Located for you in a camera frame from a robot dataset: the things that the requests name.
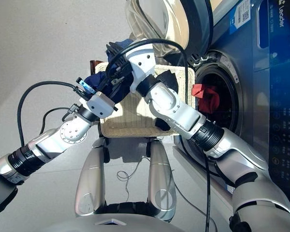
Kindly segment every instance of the laundry basket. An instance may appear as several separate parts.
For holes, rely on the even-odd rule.
[[[108,63],[100,63],[95,69],[96,72],[105,71]],[[185,101],[185,68],[156,65],[155,76],[170,70],[175,73],[178,82],[178,95],[180,100]],[[190,94],[192,85],[195,83],[193,69],[188,69],[188,104],[195,108],[195,98]],[[120,103],[116,104],[118,111],[111,116],[100,119],[101,132],[108,138],[122,137],[156,137],[175,135],[173,130],[163,131],[155,126],[156,117],[152,115],[148,104],[139,93],[129,93]]]

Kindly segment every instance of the qr code label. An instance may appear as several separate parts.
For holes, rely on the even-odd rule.
[[[237,31],[251,18],[250,0],[242,0],[230,11],[230,34]]]
[[[237,6],[237,28],[250,20],[250,0],[244,0]]]

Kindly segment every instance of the gray floor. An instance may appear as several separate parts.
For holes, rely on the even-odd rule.
[[[74,83],[89,75],[89,60],[106,60],[105,44],[126,39],[130,29],[124,16],[125,1],[113,0],[0,0],[0,157],[20,147],[16,109],[23,92],[44,80]],[[65,87],[40,87],[26,99],[23,114],[25,141],[40,130],[43,114],[54,107],[70,106],[78,97]],[[60,125],[63,112],[52,113],[46,128]],[[0,232],[29,232],[74,218],[73,203],[82,165],[97,139],[97,128],[88,138],[34,173],[19,187],[12,203],[0,213]],[[174,179],[183,193],[205,209],[205,193],[181,168],[172,155],[172,141],[165,139]],[[131,173],[134,155],[121,147],[118,156],[105,167],[106,199],[109,203],[126,199],[125,183],[116,179],[119,170]],[[148,162],[142,161],[129,183],[130,201],[145,201]],[[229,231],[215,206],[212,217],[219,231]],[[178,196],[172,223],[185,231],[203,231],[204,217]]]

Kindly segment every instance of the sticker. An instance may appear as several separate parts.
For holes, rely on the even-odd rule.
[[[250,20],[250,0],[243,0],[230,11],[230,34]]]
[[[240,81],[238,79],[236,70],[235,70],[234,66],[232,65],[231,61],[226,56],[222,55],[220,62],[223,63],[229,69],[229,71],[231,72],[231,74],[233,76],[235,83],[236,84],[239,83]]]

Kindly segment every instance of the washing machine door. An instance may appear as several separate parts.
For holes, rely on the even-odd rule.
[[[212,41],[209,0],[127,0],[126,18],[137,39],[162,38],[180,44],[190,64],[206,54]],[[176,48],[154,44],[155,55],[177,64]]]

